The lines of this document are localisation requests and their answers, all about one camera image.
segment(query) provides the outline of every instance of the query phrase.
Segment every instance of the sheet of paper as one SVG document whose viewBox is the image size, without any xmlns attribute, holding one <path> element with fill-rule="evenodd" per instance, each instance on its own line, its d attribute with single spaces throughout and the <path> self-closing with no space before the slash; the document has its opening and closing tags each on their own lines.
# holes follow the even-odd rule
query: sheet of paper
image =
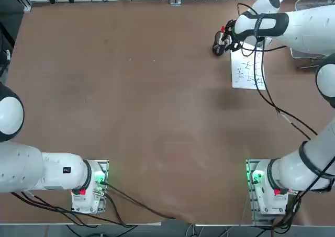
<svg viewBox="0 0 335 237">
<path fill-rule="evenodd" d="M 253 49 L 254 46 L 249 44 L 244 44 L 244 48 Z M 244 54 L 249 55 L 251 51 L 244 50 Z M 254 65 L 254 53 L 250 56 L 245 57 L 242 54 L 242 50 L 231 52 L 231 78 L 232 78 L 232 87 L 241 88 L 241 89 L 256 89 L 254 74 L 253 74 L 253 65 Z M 261 62 L 262 62 L 262 53 L 256 52 L 256 80 L 258 89 L 265 89 L 262 73 L 261 73 Z"/>
</svg>

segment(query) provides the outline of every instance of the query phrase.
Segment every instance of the robotic arm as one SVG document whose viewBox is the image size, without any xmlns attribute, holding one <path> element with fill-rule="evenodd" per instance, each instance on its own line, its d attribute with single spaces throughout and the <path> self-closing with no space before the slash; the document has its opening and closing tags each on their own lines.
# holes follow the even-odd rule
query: robotic arm
<svg viewBox="0 0 335 237">
<path fill-rule="evenodd" d="M 229 21 L 224 31 L 215 36 L 214 54 L 241 49 L 243 42 L 257 46 L 263 39 L 275 39 L 300 52 L 322 54 L 325 58 L 316 72 L 316 85 L 320 94 L 335 108 L 335 19 L 332 18 L 335 5 L 277 13 L 279 5 L 280 0 L 258 0 L 253 9 L 242 13 L 237 20 Z M 335 119 L 296 151 L 280 159 L 261 160 L 251 177 L 260 212 L 284 214 L 288 190 L 307 189 L 334 156 Z M 311 190 L 332 187 L 335 164 L 321 177 Z"/>
<path fill-rule="evenodd" d="M 27 190 L 71 190 L 72 210 L 104 211 L 106 174 L 97 161 L 71 153 L 41 153 L 9 141 L 24 123 L 20 98 L 0 84 L 0 193 Z"/>
</svg>

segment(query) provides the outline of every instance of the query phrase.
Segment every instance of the black sticker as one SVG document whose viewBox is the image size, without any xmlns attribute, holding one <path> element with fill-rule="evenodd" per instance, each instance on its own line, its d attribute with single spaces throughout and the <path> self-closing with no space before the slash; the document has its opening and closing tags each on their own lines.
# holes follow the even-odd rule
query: black sticker
<svg viewBox="0 0 335 237">
<path fill-rule="evenodd" d="M 71 167 L 70 166 L 63 167 L 63 173 L 71 173 Z"/>
</svg>

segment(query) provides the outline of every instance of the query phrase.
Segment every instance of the brown table surface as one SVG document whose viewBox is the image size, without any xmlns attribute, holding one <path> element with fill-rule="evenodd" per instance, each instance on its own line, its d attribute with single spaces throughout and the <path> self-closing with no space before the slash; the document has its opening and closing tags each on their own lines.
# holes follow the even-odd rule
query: brown table surface
<svg viewBox="0 0 335 237">
<path fill-rule="evenodd" d="M 245 160 L 284 156 L 304 138 L 256 91 L 231 87 L 229 53 L 212 55 L 214 34 L 237 17 L 236 5 L 34 6 L 24 15 L 8 79 L 26 109 L 15 141 L 109 159 L 111 183 L 166 215 L 239 224 L 248 189 Z M 294 1 L 282 4 L 282 11 L 293 8 Z M 276 103 L 321 130 L 332 109 L 313 72 L 296 70 L 289 49 L 266 53 L 264 63 Z M 38 194 L 70 208 L 68 191 Z M 334 196 L 308 194 L 296 224 L 334 225 Z M 114 197 L 127 222 L 162 220 Z M 10 194 L 0 200 L 1 223 L 68 222 Z M 111 206 L 102 216 L 115 219 Z M 252 223 L 249 203 L 242 223 Z"/>
</svg>

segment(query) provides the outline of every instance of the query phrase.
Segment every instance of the floor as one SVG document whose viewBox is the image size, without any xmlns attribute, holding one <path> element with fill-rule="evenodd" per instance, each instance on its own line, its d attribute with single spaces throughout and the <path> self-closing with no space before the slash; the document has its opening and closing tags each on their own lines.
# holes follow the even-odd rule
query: floor
<svg viewBox="0 0 335 237">
<path fill-rule="evenodd" d="M 145 237 L 171 237 L 171 236 L 185 236 L 189 224 L 177 220 L 169 220 L 162 223 L 161 226 L 146 226 L 141 225 L 126 236 L 145 236 Z M 87 229 L 85 227 L 71 227 L 80 236 L 86 237 L 93 233 L 104 233 L 108 236 L 117 236 L 127 229 L 115 225 L 104 225 L 95 229 Z M 195 228 L 198 235 L 201 227 Z M 205 227 L 201 233 L 202 237 L 220 237 L 225 231 L 225 227 Z M 233 227 L 226 237 L 256 237 L 261 230 L 253 227 Z M 290 231 L 285 234 L 286 237 L 298 236 L 317 236 L 326 237 L 332 236 L 334 228 L 331 227 L 292 227 Z M 189 229 L 187 236 L 191 237 L 192 230 Z M 34 236 L 34 237 L 72 237 L 75 236 L 67 227 L 63 225 L 4 225 L 0 227 L 0 236 L 2 237 L 19 237 L 19 236 Z M 270 236 L 269 232 L 264 233 L 262 236 Z"/>
<path fill-rule="evenodd" d="M 16 38 L 20 22 L 23 16 L 23 8 L 15 0 L 0 0 L 0 21 L 6 26 L 10 34 Z M 4 43 L 4 48 L 9 48 L 7 43 Z M 177 220 L 168 220 L 162 223 L 161 226 L 146 226 L 141 225 L 132 230 L 127 236 L 185 236 L 189 224 Z M 94 229 L 84 227 L 74 227 L 72 229 L 80 236 L 88 236 L 92 233 L 106 233 L 108 236 L 117 236 L 125 231 L 123 227 L 116 225 L 104 225 Z M 199 234 L 201 227 L 196 227 Z M 202 237 L 217 236 L 219 237 L 224 227 L 205 227 L 201 233 Z M 252 227 L 233 227 L 229 231 L 229 236 L 256 236 L 260 233 L 259 229 Z M 332 227 L 292 227 L 285 236 L 331 236 L 335 234 L 335 229 Z M 75 236 L 64 225 L 0 225 L 0 236 L 2 237 L 17 237 L 17 236 L 34 236 L 34 237 L 67 237 Z"/>
</svg>

